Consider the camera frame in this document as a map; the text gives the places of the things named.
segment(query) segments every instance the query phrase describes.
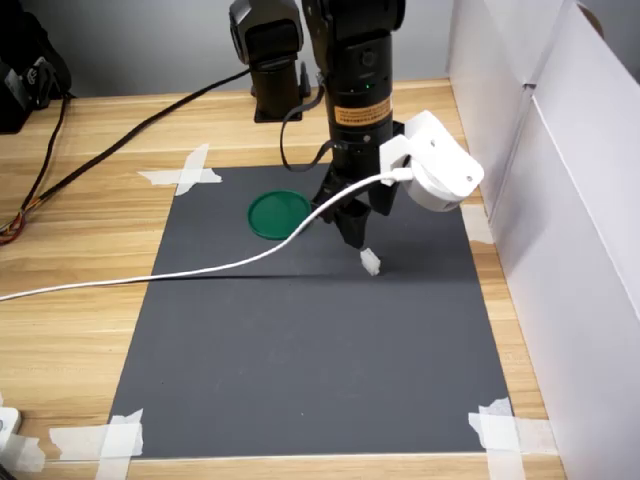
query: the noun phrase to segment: white plastic piece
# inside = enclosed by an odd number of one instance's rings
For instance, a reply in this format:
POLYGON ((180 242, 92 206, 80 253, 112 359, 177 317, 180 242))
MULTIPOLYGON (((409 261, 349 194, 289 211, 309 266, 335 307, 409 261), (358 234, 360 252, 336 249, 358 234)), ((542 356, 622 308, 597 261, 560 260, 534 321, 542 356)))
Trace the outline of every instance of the white plastic piece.
POLYGON ((362 266, 369 272, 369 275, 376 277, 380 274, 382 262, 370 248, 360 252, 360 259, 362 260, 362 266))
POLYGON ((385 173, 401 166, 409 155, 414 176, 413 181, 405 183, 409 196, 435 212, 456 208, 484 178, 480 164, 426 110, 405 124, 404 136, 396 136, 382 145, 380 171, 385 173))
POLYGON ((11 436, 18 433, 21 421, 20 412, 15 408, 0 408, 0 452, 5 449, 11 436))

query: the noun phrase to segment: black cable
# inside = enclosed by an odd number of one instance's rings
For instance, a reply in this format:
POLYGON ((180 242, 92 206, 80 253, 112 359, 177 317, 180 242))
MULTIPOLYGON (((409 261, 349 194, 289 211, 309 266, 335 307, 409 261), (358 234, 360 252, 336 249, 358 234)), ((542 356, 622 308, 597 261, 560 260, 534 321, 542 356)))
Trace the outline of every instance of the black cable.
POLYGON ((290 172, 302 173, 302 172, 307 172, 311 170, 313 167, 315 167, 318 164, 320 160, 322 160, 322 157, 324 157, 324 155, 329 150, 331 150, 331 148, 339 147, 335 142, 329 140, 324 145, 322 145, 322 147, 320 148, 320 151, 316 154, 316 157, 313 159, 311 163, 307 165, 296 166, 296 167, 292 166, 287 161, 287 156, 284 153, 284 129, 286 128, 289 120, 291 120, 294 116, 298 115, 299 113, 308 112, 309 110, 316 108, 318 105, 320 105, 320 102, 322 102, 322 99, 324 98, 325 87, 324 87, 324 81, 322 80, 322 78, 320 77, 318 78, 318 83, 319 83, 318 95, 316 96, 316 98, 312 102, 309 102, 291 109, 291 111, 287 113, 287 115, 284 117, 284 120, 282 121, 282 128, 280 129, 280 157, 282 158, 282 164, 284 165, 284 168, 286 168, 290 172))
POLYGON ((40 169, 40 173, 36 178, 36 181, 33 183, 31 190, 27 194, 24 202, 22 202, 22 206, 20 207, 20 211, 24 212, 24 209, 27 208, 31 199, 38 191, 38 187, 44 178, 47 169, 49 168, 49 162, 51 161, 51 154, 53 153, 53 146, 56 143, 56 137, 58 136, 58 132, 60 131, 60 127, 62 127, 62 121, 64 120, 65 112, 67 111, 67 107, 69 106, 69 102, 71 102, 71 97, 68 95, 64 95, 62 97, 62 107, 60 107, 60 117, 58 118, 58 123, 56 124, 56 128, 54 128, 53 133, 51 134, 51 138, 49 139, 49 145, 47 146, 47 154, 44 157, 44 162, 42 164, 42 168, 40 169))
POLYGON ((136 137, 140 132, 142 132, 145 128, 147 128, 148 126, 154 124, 155 122, 157 122, 158 120, 160 120, 163 117, 166 117, 167 115, 169 115, 170 113, 176 111, 177 109, 179 109, 180 107, 183 107, 184 105, 186 105, 189 102, 192 102, 193 100, 195 100, 196 98, 201 97, 202 95, 204 95, 205 93, 221 87, 222 85, 226 85, 227 83, 230 83, 234 80, 237 80, 239 78, 244 77, 245 75, 247 75, 249 73, 249 69, 240 72, 236 75, 233 75, 229 78, 225 78, 224 80, 221 80, 219 82, 213 83, 207 87, 204 87, 200 90, 198 90, 197 92, 192 93, 191 95, 188 95, 186 97, 184 97, 181 100, 178 100, 176 103, 168 106, 167 108, 165 108, 164 110, 156 113, 155 115, 147 118, 146 120, 144 120, 142 123, 140 123, 139 125, 137 125, 136 127, 134 127, 129 133, 127 133, 124 137, 122 137, 120 140, 118 140, 116 143, 114 143, 111 147, 109 147, 108 149, 106 149, 104 152, 102 152, 101 154, 99 154, 98 156, 94 157, 93 159, 89 160, 87 163, 85 163, 84 165, 82 165, 81 167, 77 168, 75 171, 73 171, 71 174, 69 174, 68 176, 66 176, 65 178, 63 178, 60 182, 58 182, 57 184, 55 184, 53 187, 51 187, 50 189, 48 189, 46 192, 44 192, 39 198, 41 201, 46 201, 47 199, 49 199, 52 195, 54 195, 56 192, 58 192, 59 190, 61 190, 62 188, 66 187, 67 185, 69 185, 71 182, 73 182, 76 178, 78 178, 80 175, 82 175, 83 173, 85 173, 86 171, 88 171, 89 169, 95 167, 97 164, 99 164, 100 162, 102 162, 104 159, 110 157, 111 155, 113 155, 115 152, 117 152, 118 150, 120 150, 124 145, 126 145, 127 143, 129 143, 134 137, 136 137))

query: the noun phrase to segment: orange label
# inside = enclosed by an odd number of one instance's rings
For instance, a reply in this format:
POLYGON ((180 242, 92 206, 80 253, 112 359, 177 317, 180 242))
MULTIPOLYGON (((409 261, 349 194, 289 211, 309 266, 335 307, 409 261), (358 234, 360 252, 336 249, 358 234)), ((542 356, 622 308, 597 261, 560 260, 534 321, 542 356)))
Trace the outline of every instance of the orange label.
POLYGON ((373 125, 391 115, 391 97, 366 108, 335 107, 336 123, 347 127, 373 125))

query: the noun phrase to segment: wooden table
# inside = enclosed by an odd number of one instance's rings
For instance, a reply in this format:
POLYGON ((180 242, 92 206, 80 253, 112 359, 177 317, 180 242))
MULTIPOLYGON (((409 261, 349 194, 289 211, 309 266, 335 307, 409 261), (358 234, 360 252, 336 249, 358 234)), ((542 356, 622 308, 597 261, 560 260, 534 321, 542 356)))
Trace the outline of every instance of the wooden table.
MULTIPOLYGON (((111 145, 176 95, 74 100, 46 184, 111 145)), ((431 110, 466 146, 448 80, 396 85, 396 118, 431 110)), ((147 275, 174 194, 144 170, 180 169, 209 143, 207 167, 280 164, 277 124, 252 122, 254 100, 213 93, 183 107, 72 183, 31 217, 22 237, 0 248, 0 294, 68 282, 147 275)), ((59 102, 34 113, 19 135, 0 137, 0 219, 12 217, 40 168, 59 102)), ((328 138, 324 108, 287 130, 288 157, 304 163, 328 138)), ((475 194, 470 204, 482 204, 475 194)), ((515 414, 546 418, 518 320, 493 245, 471 242, 515 414)), ((47 455, 28 478, 93 478, 96 464, 56 461, 49 428, 108 420, 146 285, 60 292, 0 303, 0 393, 24 416, 22 435, 47 455)), ((525 456, 528 478, 564 478, 557 457, 525 456)), ((133 460, 129 478, 485 479, 486 455, 374 455, 211 460, 133 460)))

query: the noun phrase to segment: green circular disc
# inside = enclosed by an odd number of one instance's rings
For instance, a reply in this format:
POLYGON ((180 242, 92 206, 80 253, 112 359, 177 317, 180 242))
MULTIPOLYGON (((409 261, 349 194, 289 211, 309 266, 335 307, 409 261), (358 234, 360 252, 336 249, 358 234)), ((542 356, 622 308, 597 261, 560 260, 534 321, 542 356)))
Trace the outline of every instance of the green circular disc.
POLYGON ((247 214, 253 233, 267 240, 284 240, 311 214, 303 195, 276 190, 258 197, 247 214))

